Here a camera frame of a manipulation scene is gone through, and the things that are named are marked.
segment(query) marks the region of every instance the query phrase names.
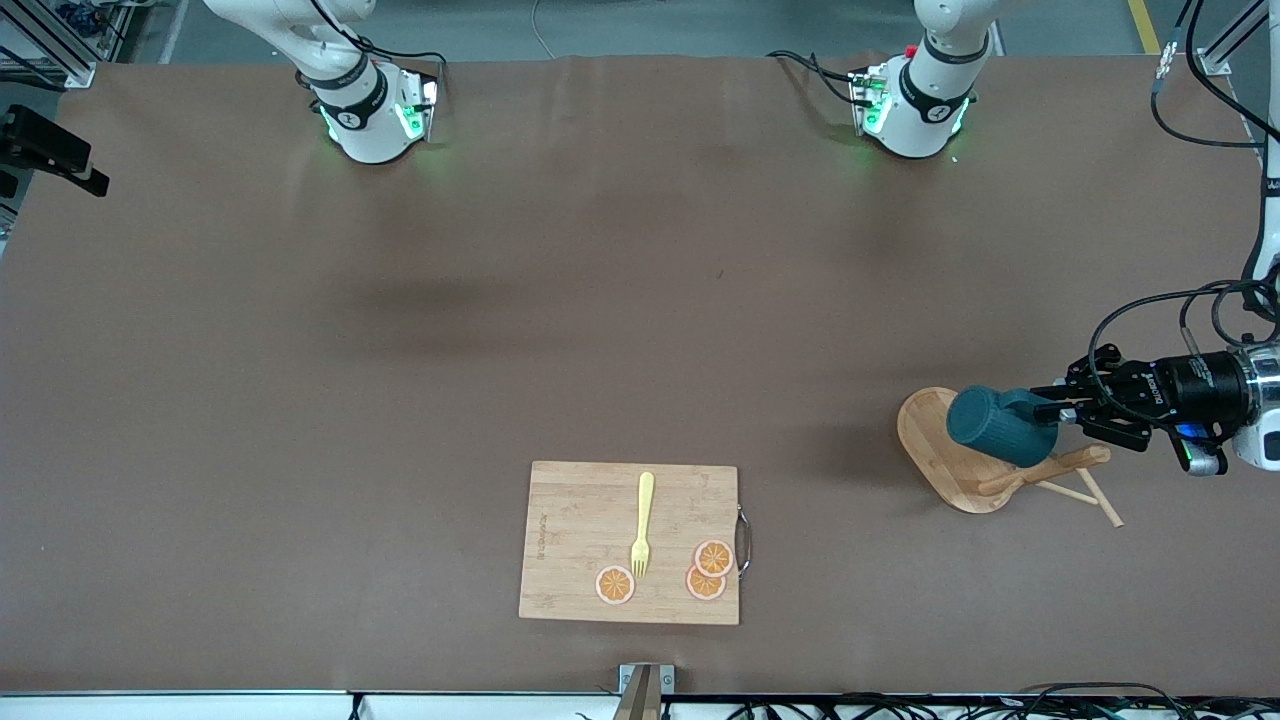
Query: black cable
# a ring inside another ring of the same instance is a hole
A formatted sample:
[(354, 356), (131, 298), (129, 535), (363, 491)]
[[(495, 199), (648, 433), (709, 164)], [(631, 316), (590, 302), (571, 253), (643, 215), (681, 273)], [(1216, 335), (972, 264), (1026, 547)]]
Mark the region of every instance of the black cable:
[(1192, 56), (1192, 47), (1196, 47), (1196, 26), (1199, 23), (1199, 13), (1201, 9), (1204, 6), (1204, 0), (1188, 0), (1188, 3), (1190, 1), (1194, 1), (1196, 6), (1192, 10), (1190, 20), (1187, 24), (1187, 49), (1183, 51), (1183, 54), (1187, 56), (1187, 67), (1190, 69), (1192, 77), (1194, 77), (1197, 82), (1204, 86), (1206, 90), (1213, 94), (1215, 97), (1225, 102), (1229, 108), (1231, 108), (1236, 113), (1244, 115), (1251, 123), (1253, 123), (1265, 133), (1267, 133), (1267, 136), (1270, 136), (1272, 140), (1280, 142), (1280, 129), (1271, 127), (1270, 123), (1253, 114), (1252, 110), (1249, 110), (1244, 105), (1240, 105), (1234, 97), (1224, 92), (1222, 88), (1213, 85), (1213, 82), (1208, 79), (1204, 72), (1201, 70), (1199, 65), (1196, 63), (1196, 59)]
[(842, 81), (842, 82), (849, 82), (849, 73), (837, 73), (836, 70), (832, 70), (829, 68), (822, 67), (822, 64), (818, 63), (818, 54), (817, 53), (810, 53), (808, 58), (804, 58), (800, 54), (792, 53), (790, 50), (774, 50), (773, 53), (769, 53), (768, 55), (765, 55), (765, 58), (782, 58), (782, 59), (787, 59), (787, 60), (792, 60), (795, 63), (799, 63), (806, 70), (817, 74), (818, 78), (822, 79), (822, 83), (827, 86), (827, 90), (829, 90), (831, 94), (835, 95), (836, 97), (840, 97), (841, 100), (844, 100), (845, 102), (849, 102), (850, 105), (858, 105), (859, 108), (870, 108), (870, 105), (872, 105), (867, 100), (859, 100), (859, 99), (855, 99), (855, 97), (850, 97), (847, 94), (841, 92), (838, 87), (836, 87), (835, 85), (832, 85), (831, 83), (832, 79), (838, 79), (838, 81)]
[(360, 720), (360, 706), (365, 703), (365, 693), (351, 693), (351, 715), (347, 720)]
[(928, 705), (879, 693), (860, 693), (860, 697), (879, 702), (884, 707), (904, 710), (911, 716), (913, 720), (941, 720), (938, 714), (934, 712)]
[(906, 717), (902, 716), (902, 711), (892, 705), (873, 705), (872, 707), (861, 711), (854, 720), (867, 720), (882, 710), (891, 712), (897, 720), (906, 720)]
[[(1178, 44), (1181, 41), (1181, 38), (1183, 38), (1183, 19), (1187, 18), (1187, 13), (1188, 13), (1188, 10), (1190, 10), (1192, 3), (1194, 3), (1194, 1), (1196, 0), (1187, 0), (1185, 3), (1183, 3), (1183, 9), (1181, 9), (1181, 12), (1178, 13), (1178, 20), (1174, 23), (1174, 29), (1171, 32), (1171, 37), (1170, 37), (1169, 42), (1165, 45), (1165, 51), (1166, 53), (1172, 53), (1174, 49), (1178, 46)], [(1181, 140), (1183, 142), (1190, 142), (1193, 145), (1206, 145), (1206, 146), (1210, 146), (1210, 147), (1249, 147), (1249, 149), (1262, 147), (1261, 142), (1236, 142), (1236, 141), (1228, 141), (1228, 140), (1204, 140), (1203, 137), (1193, 137), (1193, 136), (1189, 136), (1189, 135), (1187, 135), (1184, 132), (1179, 132), (1179, 131), (1171, 128), (1169, 126), (1169, 123), (1165, 122), (1164, 115), (1160, 114), (1160, 100), (1158, 100), (1160, 92), (1165, 87), (1164, 76), (1165, 76), (1165, 73), (1169, 72), (1169, 68), (1165, 65), (1166, 61), (1171, 65), (1172, 64), (1172, 56), (1169, 56), (1167, 60), (1165, 58), (1161, 58), (1161, 72), (1156, 73), (1156, 79), (1151, 85), (1151, 117), (1156, 120), (1156, 124), (1160, 126), (1160, 129), (1162, 129), (1166, 133), (1176, 137), (1178, 140)]]
[(324, 22), (328, 23), (334, 32), (340, 35), (343, 38), (347, 40), (347, 42), (351, 42), (352, 45), (356, 46), (357, 50), (362, 53), (371, 53), (374, 55), (383, 55), (383, 56), (392, 55), (396, 58), (435, 58), (440, 61), (442, 65), (449, 64), (449, 61), (444, 59), (444, 55), (440, 55), (439, 53), (434, 53), (430, 50), (426, 53), (396, 53), (394, 50), (379, 47), (372, 42), (365, 40), (364, 37), (360, 36), (353, 37), (351, 35), (347, 35), (347, 32), (342, 29), (342, 27), (333, 18), (329, 17), (329, 13), (325, 12), (325, 9), (320, 5), (320, 0), (311, 0), (311, 6), (315, 8), (317, 13), (320, 13), (320, 17), (324, 18)]
[(1006, 711), (1006, 710), (1009, 710), (1009, 708), (1004, 707), (1004, 706), (996, 706), (996, 707), (982, 707), (982, 706), (978, 706), (978, 707), (974, 707), (973, 710), (965, 712), (964, 715), (961, 715), (956, 720), (978, 720), (979, 717), (986, 717), (987, 715), (992, 715), (992, 714)]
[(1169, 123), (1166, 123), (1165, 118), (1161, 117), (1161, 114), (1160, 114), (1160, 104), (1156, 101), (1156, 97), (1158, 95), (1160, 95), (1158, 92), (1152, 92), (1151, 94), (1151, 117), (1156, 119), (1156, 124), (1160, 126), (1160, 129), (1167, 132), (1169, 135), (1176, 137), (1178, 140), (1181, 140), (1184, 142), (1192, 142), (1194, 145), (1207, 145), (1210, 147), (1249, 147), (1249, 149), (1254, 149), (1254, 150), (1258, 149), (1258, 147), (1262, 147), (1261, 142), (1238, 142), (1238, 141), (1231, 141), (1231, 140), (1204, 140), (1203, 137), (1192, 137), (1189, 135), (1178, 132), (1176, 129), (1169, 127)]
[(745, 702), (742, 703), (742, 707), (739, 707), (733, 712), (730, 712), (728, 717), (726, 717), (724, 720), (735, 720), (736, 717), (741, 717), (742, 715), (746, 715), (748, 720), (750, 720), (751, 717), (755, 716), (754, 710), (755, 710), (755, 703)]
[(799, 707), (791, 705), (790, 702), (780, 702), (780, 703), (777, 703), (777, 706), (778, 707), (786, 707), (791, 712), (795, 712), (800, 717), (804, 717), (804, 720), (813, 720), (813, 715), (809, 715), (808, 712), (805, 712), (804, 710), (800, 710)]
[[(1235, 295), (1235, 293), (1243, 295), (1245, 292), (1257, 292), (1257, 293), (1260, 293), (1263, 299), (1266, 299), (1270, 302), (1270, 305), (1271, 305), (1272, 309), (1280, 306), (1280, 299), (1277, 299), (1275, 287), (1268, 286), (1263, 281), (1253, 281), (1253, 279), (1244, 279), (1244, 281), (1215, 281), (1212, 283), (1201, 286), (1201, 287), (1198, 287), (1196, 290), (1183, 290), (1183, 291), (1178, 291), (1178, 292), (1164, 292), (1164, 293), (1160, 293), (1160, 295), (1149, 295), (1147, 297), (1140, 297), (1138, 300), (1134, 300), (1132, 302), (1128, 302), (1128, 304), (1120, 306), (1119, 309), (1114, 310), (1110, 315), (1107, 315), (1106, 318), (1103, 318), (1102, 322), (1098, 323), (1098, 327), (1093, 331), (1093, 334), (1089, 337), (1088, 355), (1085, 355), (1085, 361), (1088, 363), (1088, 366), (1089, 366), (1091, 379), (1092, 379), (1093, 384), (1097, 387), (1098, 395), (1100, 395), (1100, 397), (1102, 397), (1102, 401), (1106, 402), (1107, 405), (1110, 405), (1112, 409), (1115, 409), (1119, 413), (1121, 413), (1125, 418), (1147, 423), (1147, 424), (1149, 424), (1149, 425), (1152, 425), (1155, 428), (1165, 430), (1171, 437), (1175, 437), (1175, 438), (1185, 441), (1185, 442), (1192, 442), (1192, 443), (1201, 445), (1201, 446), (1208, 445), (1210, 447), (1216, 448), (1216, 447), (1221, 446), (1224, 442), (1226, 442), (1228, 439), (1230, 439), (1230, 437), (1231, 437), (1233, 433), (1229, 433), (1229, 432), (1222, 432), (1222, 433), (1215, 434), (1215, 436), (1208, 437), (1208, 438), (1188, 436), (1188, 434), (1184, 434), (1181, 430), (1179, 430), (1178, 425), (1175, 423), (1170, 423), (1170, 421), (1165, 420), (1164, 418), (1156, 418), (1156, 416), (1152, 416), (1152, 415), (1147, 415), (1144, 413), (1140, 413), (1138, 410), (1133, 410), (1132, 407), (1124, 405), (1123, 402), (1120, 402), (1119, 400), (1116, 400), (1115, 397), (1112, 397), (1111, 396), (1111, 391), (1108, 391), (1107, 387), (1102, 383), (1102, 378), (1098, 375), (1098, 360), (1097, 360), (1096, 355), (1097, 355), (1097, 348), (1098, 348), (1098, 341), (1101, 340), (1102, 333), (1106, 332), (1107, 327), (1112, 322), (1115, 322), (1117, 318), (1120, 318), (1125, 313), (1128, 313), (1128, 311), (1130, 311), (1130, 310), (1133, 310), (1135, 307), (1142, 307), (1143, 305), (1152, 305), (1155, 302), (1164, 302), (1164, 301), (1167, 301), (1167, 300), (1190, 300), (1190, 299), (1194, 299), (1194, 297), (1203, 297), (1203, 296), (1210, 296), (1210, 295), (1216, 296), (1215, 300), (1213, 300), (1213, 307), (1212, 307), (1211, 315), (1212, 315), (1212, 322), (1213, 322), (1213, 331), (1219, 333), (1219, 337), (1224, 342), (1226, 342), (1229, 345), (1233, 345), (1235, 347), (1247, 347), (1249, 345), (1254, 345), (1257, 341), (1253, 341), (1252, 338), (1247, 338), (1247, 337), (1235, 338), (1234, 336), (1231, 336), (1230, 333), (1228, 333), (1222, 328), (1221, 318), (1219, 316), (1220, 310), (1221, 310), (1221, 305), (1222, 305), (1222, 300), (1225, 300), (1226, 296)], [(1271, 333), (1267, 336), (1266, 340), (1263, 340), (1261, 342), (1274, 342), (1276, 338), (1280, 338), (1280, 322), (1272, 320), (1271, 322)], [(1069, 687), (1117, 687), (1119, 688), (1119, 687), (1146, 687), (1146, 685), (1133, 684), (1133, 685), (1069, 685)]]
[[(1215, 281), (1208, 284), (1203, 284), (1197, 290), (1210, 290), (1211, 287), (1217, 287), (1220, 284), (1225, 287), (1226, 284), (1230, 284), (1230, 281)], [(1187, 314), (1190, 311), (1192, 304), (1196, 302), (1197, 297), (1202, 296), (1193, 295), (1184, 300), (1183, 307), (1178, 311), (1178, 333), (1183, 336), (1183, 341), (1187, 343), (1187, 351), (1192, 355), (1199, 355), (1199, 346), (1196, 343), (1196, 336), (1192, 334), (1192, 329), (1187, 324)]]
[(1263, 710), (1267, 710), (1267, 707), (1265, 705), (1254, 705), (1253, 707), (1251, 707), (1249, 710), (1245, 710), (1244, 712), (1236, 712), (1235, 715), (1228, 717), (1228, 720), (1244, 720), (1245, 717), (1251, 717), (1251, 716), (1254, 720), (1266, 720), (1262, 716), (1262, 711)]
[(1027, 720), (1027, 717), (1032, 712), (1034, 712), (1036, 708), (1039, 707), (1041, 702), (1043, 702), (1044, 698), (1048, 697), (1050, 694), (1060, 692), (1060, 691), (1083, 689), (1083, 688), (1139, 688), (1139, 689), (1144, 689), (1147, 692), (1157, 694), (1160, 698), (1162, 698), (1165, 702), (1167, 702), (1169, 707), (1174, 712), (1178, 714), (1179, 720), (1196, 720), (1196, 716), (1194, 715), (1188, 715), (1185, 707), (1183, 705), (1179, 705), (1178, 701), (1172, 698), (1172, 696), (1170, 696), (1169, 693), (1166, 693), (1165, 691), (1162, 691), (1162, 689), (1160, 689), (1160, 688), (1157, 688), (1155, 685), (1148, 685), (1146, 683), (1057, 683), (1057, 684), (1053, 684), (1053, 685), (1048, 685), (1047, 688), (1044, 688), (1043, 691), (1041, 691), (1041, 693), (1037, 694), (1032, 700), (1030, 703), (1028, 703), (1028, 705), (1023, 706), (1021, 708), (1016, 710), (1014, 714), (1016, 715), (1018, 720)]

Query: metal handle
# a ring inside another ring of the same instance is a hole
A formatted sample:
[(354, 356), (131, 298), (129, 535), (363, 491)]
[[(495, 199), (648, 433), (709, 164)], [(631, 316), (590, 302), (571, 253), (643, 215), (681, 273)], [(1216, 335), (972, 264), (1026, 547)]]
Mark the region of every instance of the metal handle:
[[(751, 521), (746, 519), (746, 512), (742, 511), (742, 506), (737, 506), (737, 527), (735, 528), (735, 534), (742, 538), (742, 542), (735, 542), (737, 555), (737, 579), (741, 580), (746, 575), (746, 569), (751, 566)], [(746, 556), (741, 555), (741, 550), (746, 548)]]

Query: wooden cutting board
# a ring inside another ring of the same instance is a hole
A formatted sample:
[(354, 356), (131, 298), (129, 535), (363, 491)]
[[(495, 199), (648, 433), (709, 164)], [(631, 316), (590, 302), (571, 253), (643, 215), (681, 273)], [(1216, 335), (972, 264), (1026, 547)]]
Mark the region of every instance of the wooden cutting board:
[[(640, 473), (654, 474), (649, 568), (635, 594), (608, 605), (595, 579), (631, 566)], [(694, 598), (685, 575), (704, 541), (733, 546), (737, 468), (623, 462), (534, 462), (520, 582), (520, 616), (605, 623), (737, 624), (737, 573), (724, 593)]]

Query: yellow fork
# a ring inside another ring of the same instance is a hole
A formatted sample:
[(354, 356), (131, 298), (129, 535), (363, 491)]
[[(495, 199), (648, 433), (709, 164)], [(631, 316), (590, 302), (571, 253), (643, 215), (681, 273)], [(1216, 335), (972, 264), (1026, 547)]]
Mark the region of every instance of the yellow fork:
[(653, 505), (653, 473), (640, 473), (640, 518), (636, 542), (631, 544), (631, 574), (643, 578), (649, 568), (649, 506)]

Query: brown table surface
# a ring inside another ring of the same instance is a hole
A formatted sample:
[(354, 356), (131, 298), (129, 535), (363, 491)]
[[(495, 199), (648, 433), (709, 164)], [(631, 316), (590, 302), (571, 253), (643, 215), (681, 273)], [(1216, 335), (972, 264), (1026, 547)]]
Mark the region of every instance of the brown table surface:
[[(1120, 530), (969, 516), (895, 437), (1239, 272), (1257, 160), (1161, 133), (1153, 65), (993, 60), (924, 161), (773, 60), (456, 65), (385, 167), (291, 69), (102, 68), (60, 120), (110, 196), (41, 178), (0, 264), (0, 687), (1280, 692), (1280, 478), (1160, 438), (1096, 473)], [(1110, 337), (1176, 354), (1175, 311)], [(739, 466), (741, 625), (518, 619), (539, 459)]]

